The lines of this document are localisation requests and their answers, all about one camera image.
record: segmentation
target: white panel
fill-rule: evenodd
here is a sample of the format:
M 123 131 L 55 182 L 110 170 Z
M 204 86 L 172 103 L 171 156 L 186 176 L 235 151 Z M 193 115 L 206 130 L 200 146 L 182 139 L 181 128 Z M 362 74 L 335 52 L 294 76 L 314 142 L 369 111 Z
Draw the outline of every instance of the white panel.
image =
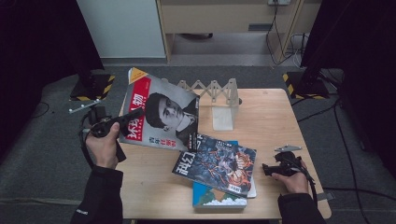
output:
M 78 0 L 101 58 L 165 58 L 155 0 Z

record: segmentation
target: table top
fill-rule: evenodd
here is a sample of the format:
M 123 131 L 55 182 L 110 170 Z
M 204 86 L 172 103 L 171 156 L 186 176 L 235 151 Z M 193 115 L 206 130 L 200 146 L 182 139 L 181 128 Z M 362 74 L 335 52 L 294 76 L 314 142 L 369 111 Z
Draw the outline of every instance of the table top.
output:
M 302 147 L 301 156 L 315 180 L 317 194 L 322 186 L 306 148 L 288 95 L 281 89 L 239 89 L 239 106 L 232 131 L 215 132 L 210 106 L 200 106 L 199 133 L 221 140 L 237 140 L 243 147 L 257 149 L 253 176 L 257 197 L 247 199 L 245 209 L 194 209 L 192 181 L 174 175 L 179 151 L 120 144 L 127 157 L 117 169 L 124 172 L 120 196 L 124 218 L 158 219 L 280 219 L 279 194 L 286 187 L 264 174 L 262 164 L 278 165 L 274 151 L 285 145 Z M 324 218 L 332 214 L 326 200 L 318 202 Z

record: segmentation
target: book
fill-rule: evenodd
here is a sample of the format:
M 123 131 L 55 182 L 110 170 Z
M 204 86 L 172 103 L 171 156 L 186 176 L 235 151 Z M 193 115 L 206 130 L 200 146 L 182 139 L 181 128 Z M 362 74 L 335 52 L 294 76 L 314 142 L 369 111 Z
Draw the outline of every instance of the book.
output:
M 120 142 L 195 152 L 200 96 L 137 68 L 128 76 L 122 113 L 142 107 L 145 114 L 129 121 Z
M 194 208 L 245 208 L 249 198 L 257 195 L 254 178 L 251 178 L 251 188 L 247 199 L 233 194 L 210 188 L 204 184 L 192 183 L 192 207 Z
M 247 198 L 256 149 L 197 134 L 197 152 L 181 152 L 172 173 Z

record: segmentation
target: black jacket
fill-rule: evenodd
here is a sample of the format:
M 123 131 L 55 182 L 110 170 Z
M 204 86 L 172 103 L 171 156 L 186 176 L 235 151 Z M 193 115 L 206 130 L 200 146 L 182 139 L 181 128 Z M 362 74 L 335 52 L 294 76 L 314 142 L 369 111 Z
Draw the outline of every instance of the black jacket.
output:
M 94 166 L 85 188 L 84 199 L 72 217 L 72 224 L 121 224 L 121 171 Z M 283 224 L 326 223 L 309 194 L 279 196 Z

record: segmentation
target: person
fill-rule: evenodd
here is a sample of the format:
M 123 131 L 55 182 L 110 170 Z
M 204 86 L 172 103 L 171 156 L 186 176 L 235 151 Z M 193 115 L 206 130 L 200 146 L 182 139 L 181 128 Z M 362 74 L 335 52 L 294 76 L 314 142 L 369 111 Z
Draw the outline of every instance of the person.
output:
M 277 200 L 283 224 L 326 223 L 309 195 L 308 180 L 303 173 L 296 173 L 292 176 L 272 173 L 272 178 L 285 184 L 289 192 L 289 194 L 280 195 Z
M 96 138 L 88 134 L 86 144 L 92 152 L 96 164 L 88 179 L 84 198 L 71 219 L 71 224 L 120 224 L 122 223 L 122 202 L 120 188 L 121 171 L 118 164 L 116 141 L 120 125 L 116 122 L 107 136 Z M 292 176 L 272 174 L 272 178 L 283 182 L 289 194 L 278 198 L 278 206 L 284 224 L 326 223 L 308 194 L 308 181 L 304 174 Z
M 166 132 L 175 130 L 176 137 L 187 148 L 190 148 L 190 135 L 198 129 L 196 113 L 196 99 L 183 109 L 178 103 L 158 92 L 152 93 L 146 101 L 145 117 L 148 124 Z

